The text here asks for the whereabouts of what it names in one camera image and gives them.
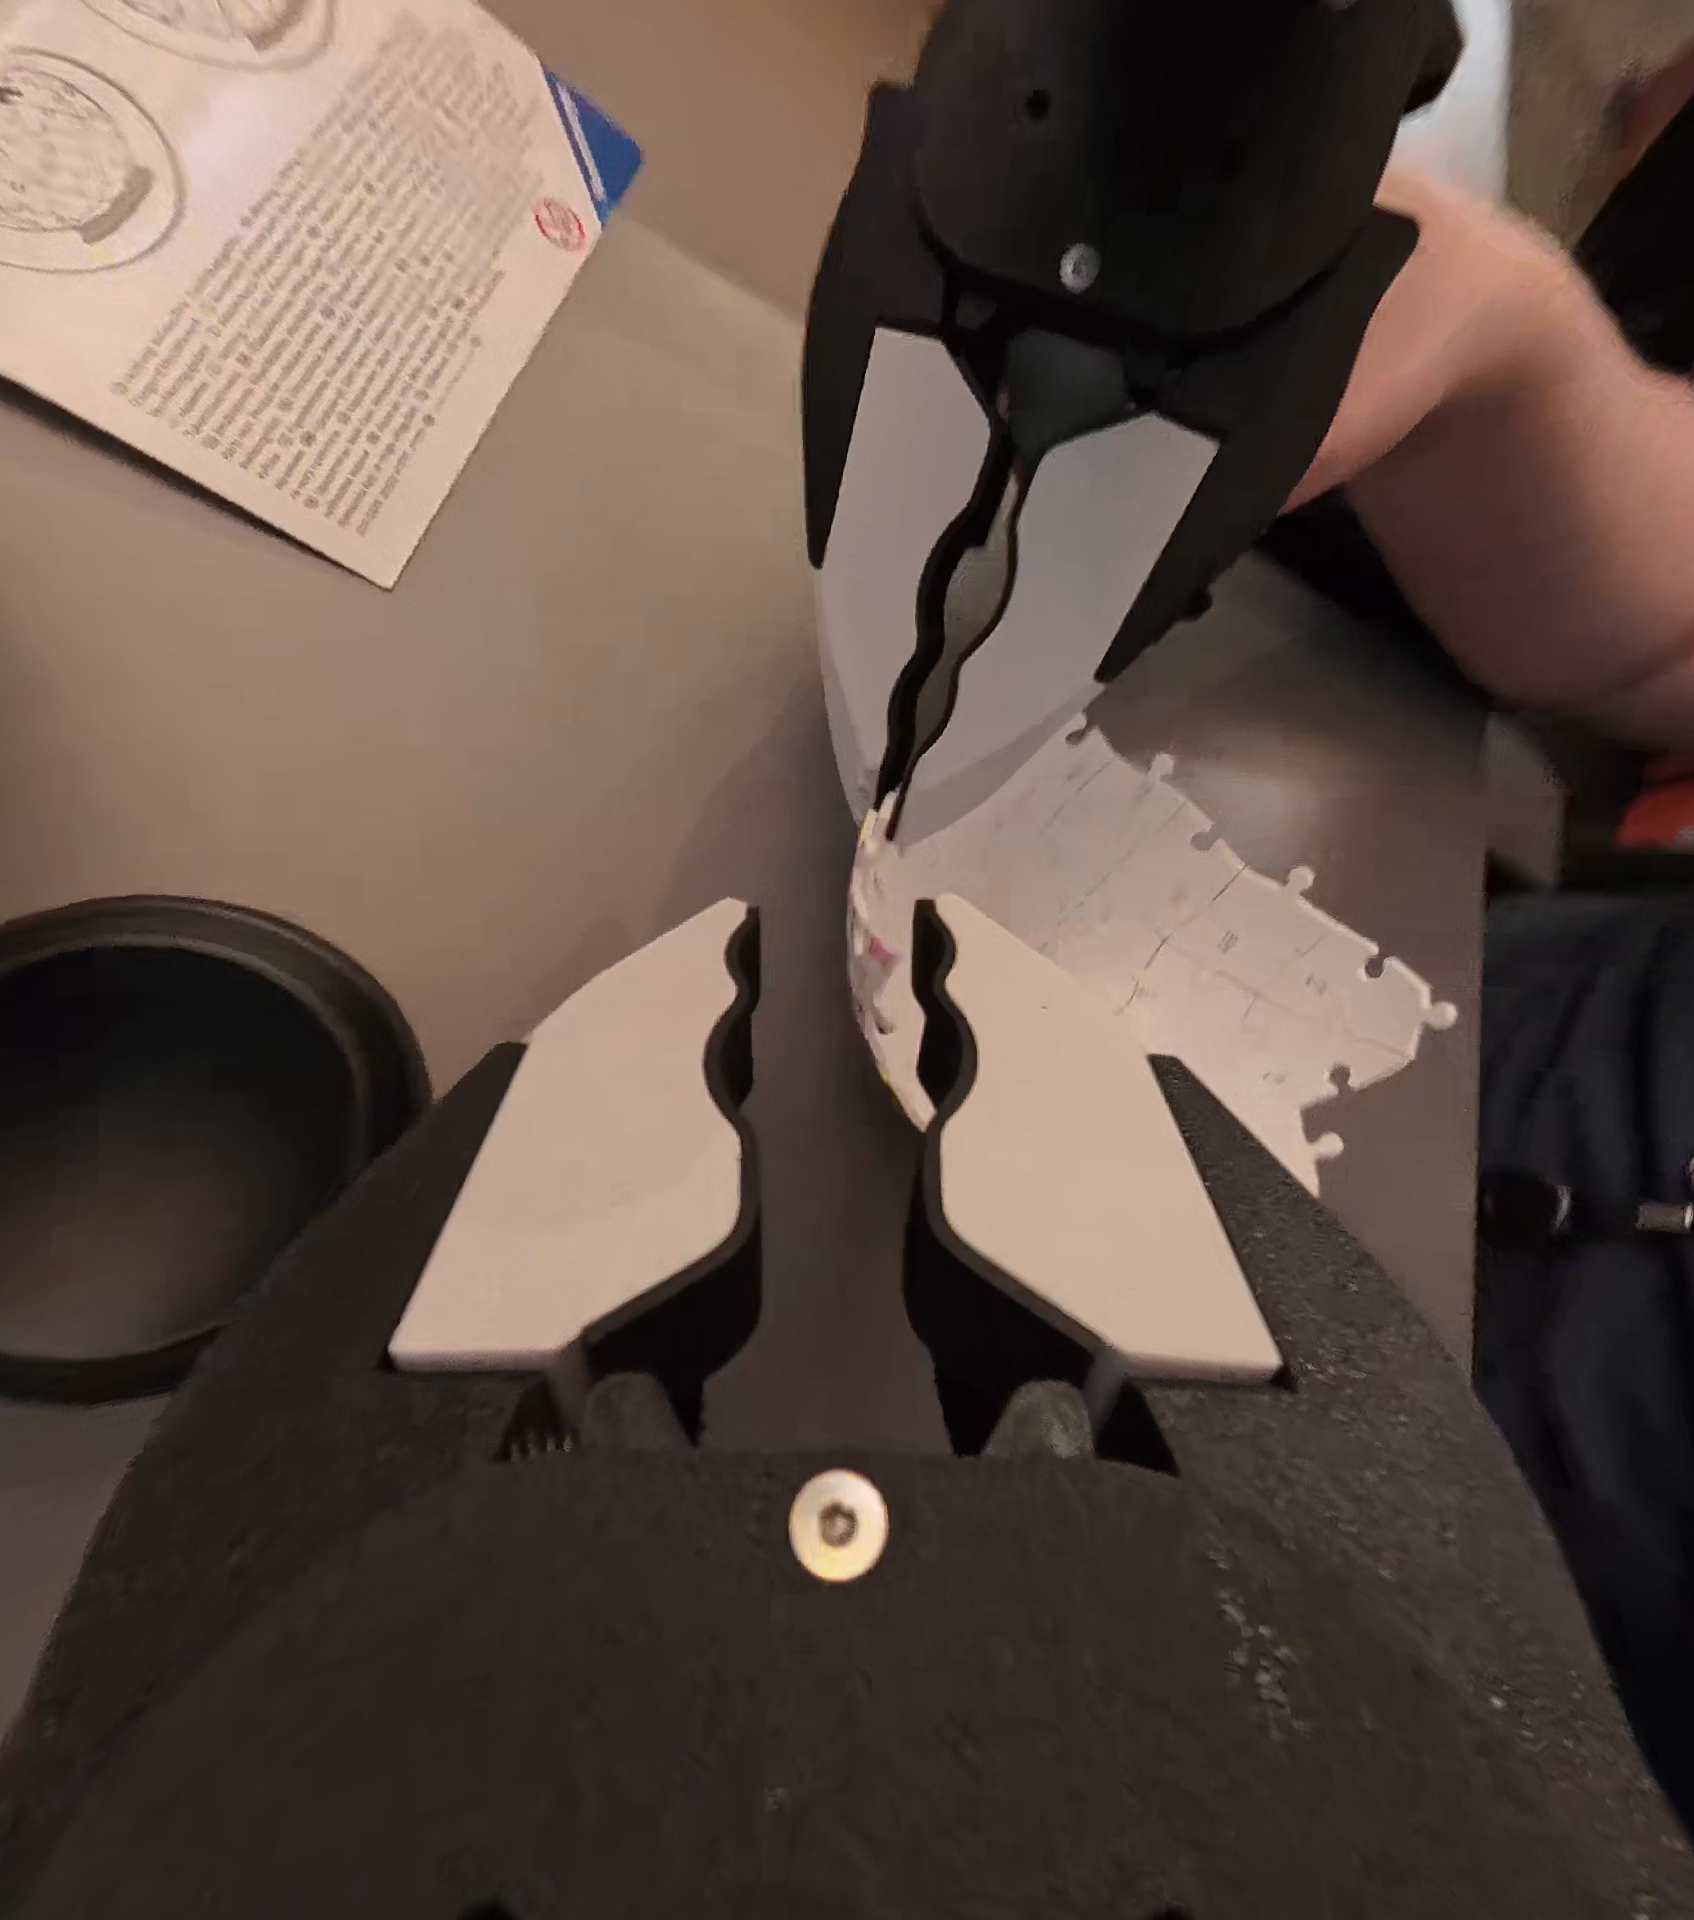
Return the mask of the black round ball stand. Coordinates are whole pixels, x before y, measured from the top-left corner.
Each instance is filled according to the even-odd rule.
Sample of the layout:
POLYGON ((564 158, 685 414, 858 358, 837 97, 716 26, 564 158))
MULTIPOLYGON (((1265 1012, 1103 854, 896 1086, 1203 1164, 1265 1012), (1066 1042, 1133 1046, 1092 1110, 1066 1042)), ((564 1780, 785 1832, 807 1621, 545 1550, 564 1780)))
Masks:
POLYGON ((0 923, 0 1398, 172 1389, 431 1101, 396 998, 302 923, 171 893, 0 923))

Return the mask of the person's right hand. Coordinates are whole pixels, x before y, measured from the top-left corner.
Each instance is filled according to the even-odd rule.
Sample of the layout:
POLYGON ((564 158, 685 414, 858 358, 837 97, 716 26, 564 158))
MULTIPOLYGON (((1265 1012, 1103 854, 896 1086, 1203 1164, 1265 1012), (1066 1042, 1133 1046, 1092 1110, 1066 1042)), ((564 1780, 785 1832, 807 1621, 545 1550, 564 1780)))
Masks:
POLYGON ((1571 255, 1505 206, 1391 161, 1377 209, 1413 225, 1410 255, 1365 327, 1288 512, 1356 479, 1445 407, 1528 391, 1581 323, 1607 322, 1571 255))

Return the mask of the assembled white puzzle section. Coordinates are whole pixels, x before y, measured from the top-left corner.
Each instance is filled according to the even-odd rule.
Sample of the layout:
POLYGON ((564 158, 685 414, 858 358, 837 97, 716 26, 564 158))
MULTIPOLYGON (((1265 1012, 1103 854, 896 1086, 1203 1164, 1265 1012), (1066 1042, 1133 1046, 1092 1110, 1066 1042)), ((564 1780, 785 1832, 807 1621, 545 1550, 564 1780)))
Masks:
POLYGON ((925 1014, 910 981, 915 904, 954 895, 1071 973, 1153 1056, 1178 1057, 1311 1191, 1341 1157, 1313 1134, 1341 1098, 1404 1072, 1459 1009, 1311 895, 1266 876, 1174 781, 1076 716, 984 803, 903 841, 899 799, 858 831, 847 902, 848 991, 877 1072, 916 1130, 925 1014))

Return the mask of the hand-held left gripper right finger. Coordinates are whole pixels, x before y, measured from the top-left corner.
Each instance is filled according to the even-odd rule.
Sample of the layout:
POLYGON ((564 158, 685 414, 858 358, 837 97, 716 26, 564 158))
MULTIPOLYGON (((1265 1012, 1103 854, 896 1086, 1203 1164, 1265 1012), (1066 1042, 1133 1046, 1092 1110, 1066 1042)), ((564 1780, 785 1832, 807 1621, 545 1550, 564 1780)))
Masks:
POLYGON ((1045 954, 921 900, 916 1070, 930 1100, 909 1317, 972 1388, 1265 1385, 1284 1356, 1161 1075, 1045 954))

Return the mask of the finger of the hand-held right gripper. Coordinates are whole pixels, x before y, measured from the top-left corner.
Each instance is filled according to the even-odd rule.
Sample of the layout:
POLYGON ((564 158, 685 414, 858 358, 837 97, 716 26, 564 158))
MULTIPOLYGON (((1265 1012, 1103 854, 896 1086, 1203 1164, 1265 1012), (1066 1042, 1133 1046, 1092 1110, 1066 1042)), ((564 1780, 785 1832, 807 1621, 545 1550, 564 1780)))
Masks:
POLYGON ((946 718, 909 774, 890 829, 899 846, 969 818, 1097 697, 1101 666, 1219 449, 1191 426, 1140 414, 1040 459, 1002 612, 962 659, 946 718))
POLYGON ((1018 769, 1018 448, 941 335, 874 330, 815 578, 857 823, 954 831, 1018 769))

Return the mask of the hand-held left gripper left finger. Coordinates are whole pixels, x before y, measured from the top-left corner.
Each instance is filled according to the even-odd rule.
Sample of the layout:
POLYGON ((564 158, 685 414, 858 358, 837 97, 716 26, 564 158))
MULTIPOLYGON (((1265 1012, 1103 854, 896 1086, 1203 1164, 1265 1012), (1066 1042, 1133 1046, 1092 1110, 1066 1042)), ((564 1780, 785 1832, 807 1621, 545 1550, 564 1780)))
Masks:
POLYGON ((762 918, 723 898, 524 1040, 388 1342, 402 1373, 707 1382, 762 1307, 762 918))

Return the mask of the person's right forearm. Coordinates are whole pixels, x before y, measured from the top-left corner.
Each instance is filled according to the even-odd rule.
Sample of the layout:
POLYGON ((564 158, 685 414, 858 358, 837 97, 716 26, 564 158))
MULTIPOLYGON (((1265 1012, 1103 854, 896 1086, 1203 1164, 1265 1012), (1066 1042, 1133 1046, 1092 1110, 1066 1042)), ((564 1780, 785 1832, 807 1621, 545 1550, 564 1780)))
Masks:
POLYGON ((1342 482, 1404 598, 1511 707, 1694 756, 1694 386, 1578 283, 1485 330, 1342 482))

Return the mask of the white instruction leaflet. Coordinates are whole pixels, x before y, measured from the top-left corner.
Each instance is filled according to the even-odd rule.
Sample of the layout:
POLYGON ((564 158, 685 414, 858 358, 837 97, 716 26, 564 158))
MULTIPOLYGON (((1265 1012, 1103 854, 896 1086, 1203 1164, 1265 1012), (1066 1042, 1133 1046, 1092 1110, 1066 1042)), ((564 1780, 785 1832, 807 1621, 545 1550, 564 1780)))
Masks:
POLYGON ((643 161, 483 4, 0 4, 0 378, 391 589, 643 161))

